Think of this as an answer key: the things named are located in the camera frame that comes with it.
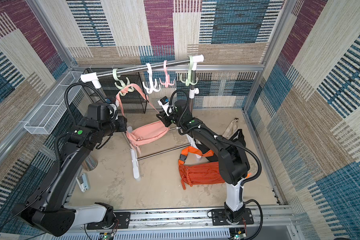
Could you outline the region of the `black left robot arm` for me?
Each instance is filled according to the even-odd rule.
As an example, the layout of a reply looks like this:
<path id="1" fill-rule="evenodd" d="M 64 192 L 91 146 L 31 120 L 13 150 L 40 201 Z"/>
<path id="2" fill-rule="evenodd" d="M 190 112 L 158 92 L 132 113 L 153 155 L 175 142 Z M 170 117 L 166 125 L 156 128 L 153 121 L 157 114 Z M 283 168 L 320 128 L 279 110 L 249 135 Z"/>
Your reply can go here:
<path id="1" fill-rule="evenodd" d="M 106 98 L 94 87 L 85 83 L 74 83 L 67 87 L 64 102 L 69 106 L 69 93 L 76 86 L 87 87 L 94 91 L 100 102 L 88 106 L 87 116 L 79 122 L 73 118 L 74 125 L 54 142 L 56 160 L 38 188 L 23 204 L 12 209 L 14 217 L 33 228 L 60 237 L 77 225 L 113 223 L 113 207 L 95 203 L 79 209 L 65 208 L 66 194 L 77 171 L 84 160 L 96 149 L 103 148 L 117 132 L 125 132 L 127 120 L 118 117 L 118 108 L 107 102 Z"/>

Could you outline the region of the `black sling bag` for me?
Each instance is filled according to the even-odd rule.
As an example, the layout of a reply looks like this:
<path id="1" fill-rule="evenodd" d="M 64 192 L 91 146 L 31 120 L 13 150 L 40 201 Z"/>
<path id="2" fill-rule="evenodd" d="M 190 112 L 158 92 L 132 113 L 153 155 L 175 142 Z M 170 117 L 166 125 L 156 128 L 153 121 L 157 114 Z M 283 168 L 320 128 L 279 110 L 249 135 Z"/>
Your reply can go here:
<path id="1" fill-rule="evenodd" d="M 246 147 L 246 142 L 245 142 L 245 136 L 243 134 L 243 130 L 242 129 L 238 129 L 230 138 L 230 141 L 232 142 L 238 142 L 241 143 L 244 147 Z M 202 144 L 200 141 L 197 141 L 196 146 L 199 150 L 201 150 L 202 154 L 205 155 L 207 154 L 210 149 L 205 146 L 204 144 Z M 218 161 L 218 156 L 214 153 L 212 153 L 212 156 L 206 157 L 207 160 L 209 162 L 217 162 Z"/>

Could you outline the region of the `cream white sling bag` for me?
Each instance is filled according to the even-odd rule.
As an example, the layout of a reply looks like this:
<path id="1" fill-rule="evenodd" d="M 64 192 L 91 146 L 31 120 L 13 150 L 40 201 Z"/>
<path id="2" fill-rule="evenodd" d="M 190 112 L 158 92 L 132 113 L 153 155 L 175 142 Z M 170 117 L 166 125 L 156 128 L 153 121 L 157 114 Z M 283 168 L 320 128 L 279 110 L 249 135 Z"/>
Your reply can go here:
<path id="1" fill-rule="evenodd" d="M 239 119 L 238 118 L 234 118 L 230 124 L 228 125 L 228 127 L 226 128 L 226 130 L 223 133 L 223 137 L 226 139 L 231 138 L 234 133 L 239 129 Z"/>

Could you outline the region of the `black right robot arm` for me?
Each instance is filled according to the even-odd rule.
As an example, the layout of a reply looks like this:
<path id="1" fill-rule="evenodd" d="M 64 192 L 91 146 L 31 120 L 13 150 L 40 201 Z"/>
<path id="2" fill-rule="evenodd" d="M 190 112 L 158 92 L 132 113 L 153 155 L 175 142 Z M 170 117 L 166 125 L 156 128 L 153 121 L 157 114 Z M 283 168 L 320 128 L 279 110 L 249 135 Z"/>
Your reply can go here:
<path id="1" fill-rule="evenodd" d="M 256 180 L 262 173 L 259 157 L 239 140 L 231 140 L 213 132 L 206 124 L 193 116 L 189 108 L 190 98 L 174 101 L 176 90 L 171 97 L 158 100 L 162 108 L 157 117 L 166 126 L 176 125 L 180 135 L 187 135 L 201 142 L 213 156 L 217 157 L 218 176 L 227 185 L 224 203 L 225 218 L 229 224 L 238 224 L 246 213 L 246 205 L 255 203 L 243 201 L 244 184 Z"/>

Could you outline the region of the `pink sling bag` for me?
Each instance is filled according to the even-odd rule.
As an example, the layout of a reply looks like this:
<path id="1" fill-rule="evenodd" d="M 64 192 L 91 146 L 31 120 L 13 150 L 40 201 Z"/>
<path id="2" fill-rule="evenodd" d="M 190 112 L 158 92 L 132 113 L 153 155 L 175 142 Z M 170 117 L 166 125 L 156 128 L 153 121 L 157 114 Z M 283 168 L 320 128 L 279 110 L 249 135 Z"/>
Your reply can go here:
<path id="1" fill-rule="evenodd" d="M 129 84 L 123 87 L 116 95 L 116 100 L 119 103 L 119 109 L 123 116 L 125 116 L 124 106 L 120 98 L 120 94 L 127 94 L 129 88 L 134 88 L 141 97 L 148 102 L 148 104 L 156 111 L 159 112 L 150 102 L 149 98 L 146 97 L 143 90 L 136 84 Z M 126 136 L 130 141 L 130 145 L 140 154 L 140 146 L 150 144 L 158 139 L 162 138 L 168 131 L 169 127 L 166 127 L 161 121 L 156 121 L 154 123 L 144 125 L 133 130 L 131 133 L 126 132 Z"/>

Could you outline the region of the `orange sling bag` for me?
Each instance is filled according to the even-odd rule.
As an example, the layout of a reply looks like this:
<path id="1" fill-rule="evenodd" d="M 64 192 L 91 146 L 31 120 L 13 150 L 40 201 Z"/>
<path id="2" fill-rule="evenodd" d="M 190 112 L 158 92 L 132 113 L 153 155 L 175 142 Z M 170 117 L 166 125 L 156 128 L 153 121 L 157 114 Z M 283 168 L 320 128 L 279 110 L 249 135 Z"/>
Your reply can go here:
<path id="1" fill-rule="evenodd" d="M 192 187 L 194 185 L 214 185 L 225 183 L 220 175 L 218 162 L 208 162 L 194 166 L 186 166 L 185 162 L 189 153 L 205 158 L 216 156 L 212 150 L 208 150 L 203 153 L 201 150 L 192 146 L 188 146 L 182 150 L 178 160 L 178 165 L 181 184 L 184 190 L 186 189 L 186 185 Z"/>

